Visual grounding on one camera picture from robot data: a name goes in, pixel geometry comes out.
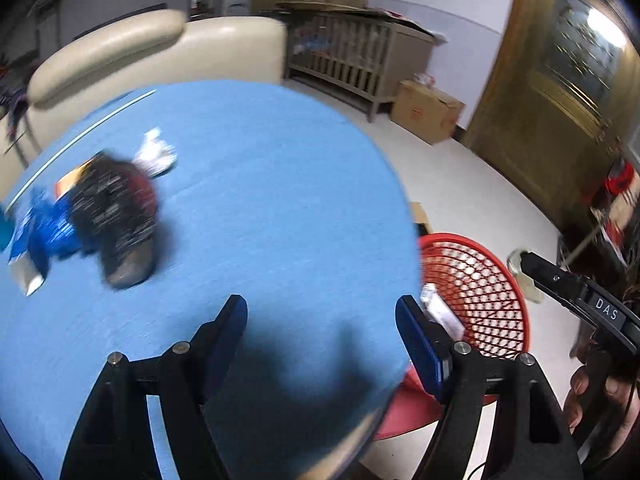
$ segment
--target human hand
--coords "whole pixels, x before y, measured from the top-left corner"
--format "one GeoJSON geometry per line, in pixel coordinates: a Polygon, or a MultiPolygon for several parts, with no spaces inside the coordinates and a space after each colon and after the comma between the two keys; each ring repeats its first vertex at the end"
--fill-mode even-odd
{"type": "MultiPolygon", "coordinates": [[[[571,377],[571,390],[564,401],[564,416],[569,424],[569,431],[571,431],[571,433],[574,432],[575,427],[580,424],[580,421],[582,420],[582,407],[578,402],[578,398],[587,390],[588,387],[589,376],[587,375],[586,367],[582,366],[578,368],[571,377]]],[[[632,383],[620,381],[613,377],[608,377],[605,384],[607,398],[611,402],[621,406],[622,410],[626,410],[631,388],[632,383]]],[[[625,443],[626,438],[629,436],[629,433],[633,428],[636,418],[638,418],[638,413],[640,413],[640,397],[638,397],[638,390],[636,389],[633,393],[631,404],[629,405],[625,418],[611,440],[609,449],[606,453],[606,458],[612,456],[625,443]]]]}

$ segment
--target beige leather sofa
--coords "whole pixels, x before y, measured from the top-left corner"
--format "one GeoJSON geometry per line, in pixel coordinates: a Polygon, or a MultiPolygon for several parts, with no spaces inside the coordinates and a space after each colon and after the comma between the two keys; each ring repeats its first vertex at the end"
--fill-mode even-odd
{"type": "MultiPolygon", "coordinates": [[[[126,91],[154,84],[238,79],[279,84],[286,28],[255,16],[187,22],[179,10],[155,10],[100,28],[56,52],[28,87],[29,125],[41,147],[76,121],[126,91]]],[[[7,119],[0,121],[0,150],[7,148],[7,119]]],[[[24,136],[28,160],[37,153],[24,136]]],[[[23,172],[15,153],[0,155],[0,198],[23,172]]]]}

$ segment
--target fluorescent light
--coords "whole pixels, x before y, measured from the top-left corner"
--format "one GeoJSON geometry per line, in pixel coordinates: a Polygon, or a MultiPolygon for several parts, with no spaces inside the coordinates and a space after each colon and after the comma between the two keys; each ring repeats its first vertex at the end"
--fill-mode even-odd
{"type": "Polygon", "coordinates": [[[591,9],[587,24],[601,34],[602,37],[618,48],[624,48],[626,45],[626,37],[622,31],[616,27],[609,18],[602,14],[599,10],[591,9]]]}

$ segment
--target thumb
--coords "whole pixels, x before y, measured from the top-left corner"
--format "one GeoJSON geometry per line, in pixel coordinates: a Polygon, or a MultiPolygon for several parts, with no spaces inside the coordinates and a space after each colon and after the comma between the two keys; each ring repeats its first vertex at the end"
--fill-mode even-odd
{"type": "Polygon", "coordinates": [[[622,447],[626,438],[629,436],[629,433],[636,422],[636,418],[638,418],[638,413],[640,413],[640,398],[638,397],[638,391],[632,386],[632,383],[620,381],[613,377],[607,378],[605,389],[607,397],[609,397],[609,399],[617,404],[622,410],[626,410],[626,406],[629,405],[625,418],[622,421],[622,424],[620,424],[620,428],[616,432],[609,446],[607,454],[608,458],[622,447]],[[631,399],[631,403],[629,403],[632,388],[634,390],[633,397],[631,399]]]}

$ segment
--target round table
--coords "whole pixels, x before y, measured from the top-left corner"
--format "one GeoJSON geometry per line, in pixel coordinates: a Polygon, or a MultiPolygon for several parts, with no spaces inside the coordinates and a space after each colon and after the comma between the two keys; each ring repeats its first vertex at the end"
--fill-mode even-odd
{"type": "MultiPolygon", "coordinates": [[[[178,164],[154,181],[158,269],[116,291],[101,281],[96,256],[77,254],[53,261],[42,288],[25,298],[0,266],[0,418],[44,478],[57,478],[106,356],[160,355],[241,294],[248,325],[204,407],[220,455],[240,480],[311,478],[318,468],[334,475],[340,465],[327,466],[327,457],[339,448],[348,462],[362,448],[408,362],[394,307],[402,294],[419,294],[420,269],[398,178],[346,118],[279,86],[153,89],[34,184],[51,190],[99,150],[132,158],[143,134],[160,128],[178,164]]],[[[76,124],[10,196],[69,140],[149,90],[76,124]]],[[[163,478],[177,478],[158,398],[148,403],[163,478]]]]}

